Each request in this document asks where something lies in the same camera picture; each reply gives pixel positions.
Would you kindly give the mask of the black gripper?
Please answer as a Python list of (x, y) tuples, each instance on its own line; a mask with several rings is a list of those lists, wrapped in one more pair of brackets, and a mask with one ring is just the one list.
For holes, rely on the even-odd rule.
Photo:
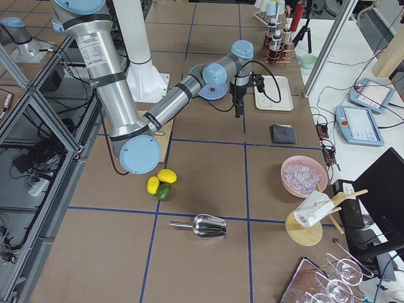
[(235, 108), (235, 117), (242, 117), (244, 115), (244, 95), (247, 93), (246, 85), (230, 84), (230, 94)]

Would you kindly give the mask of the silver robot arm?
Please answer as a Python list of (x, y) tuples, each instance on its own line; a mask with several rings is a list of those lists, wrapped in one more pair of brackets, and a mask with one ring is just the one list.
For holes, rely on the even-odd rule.
[(251, 70), (254, 47), (247, 40), (233, 43), (230, 54), (194, 66), (189, 74), (142, 116), (110, 35), (112, 19), (105, 1), (53, 1), (54, 30), (74, 38), (112, 127), (110, 140), (121, 166), (145, 174), (160, 161), (161, 147), (153, 135), (194, 97), (210, 88), (226, 88)]

